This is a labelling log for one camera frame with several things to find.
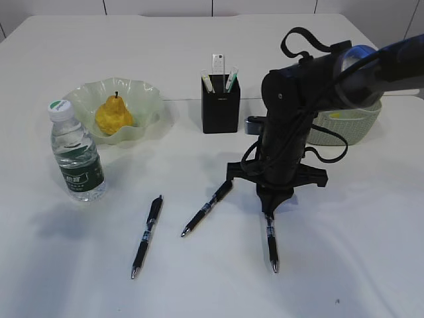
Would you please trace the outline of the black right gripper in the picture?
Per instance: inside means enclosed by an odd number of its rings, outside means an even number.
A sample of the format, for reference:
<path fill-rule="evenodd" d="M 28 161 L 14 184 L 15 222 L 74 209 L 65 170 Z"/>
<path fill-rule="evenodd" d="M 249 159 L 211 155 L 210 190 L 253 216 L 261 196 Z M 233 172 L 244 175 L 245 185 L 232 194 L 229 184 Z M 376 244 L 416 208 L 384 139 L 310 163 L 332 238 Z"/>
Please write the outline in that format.
<path fill-rule="evenodd" d="M 260 189 L 271 191 L 291 190 L 295 187 L 315 184 L 317 187 L 325 187 L 328 182 L 327 171 L 301 163 L 305 156 L 299 156 L 295 160 L 280 160 L 276 165 L 265 169 L 259 175 L 253 176 L 242 169 L 241 162 L 229 162 L 227 164 L 227 180 L 240 178 L 248 180 L 259 186 Z M 265 215 L 273 215 L 275 209 L 281 204 L 279 194 L 260 194 L 262 212 Z"/>

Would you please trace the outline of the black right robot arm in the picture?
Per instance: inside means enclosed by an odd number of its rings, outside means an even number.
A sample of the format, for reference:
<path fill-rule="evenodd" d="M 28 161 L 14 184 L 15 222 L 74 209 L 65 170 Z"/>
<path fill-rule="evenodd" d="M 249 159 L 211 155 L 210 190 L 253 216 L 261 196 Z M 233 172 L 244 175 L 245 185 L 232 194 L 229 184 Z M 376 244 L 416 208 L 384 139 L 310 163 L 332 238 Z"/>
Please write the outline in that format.
<path fill-rule="evenodd" d="M 267 113 L 253 119 L 257 141 L 240 162 L 227 166 L 227 178 L 253 182 L 262 212 L 274 210 L 294 189 L 307 184 L 326 185 L 326 171 L 301 163 L 309 150 L 306 140 L 318 113 L 359 109 L 374 104 L 387 91 L 423 87 L 423 37 L 418 35 L 379 50 L 343 41 L 330 46 L 302 27 L 292 29 L 323 53 L 282 52 L 297 58 L 292 66 L 271 70 L 262 80 Z"/>

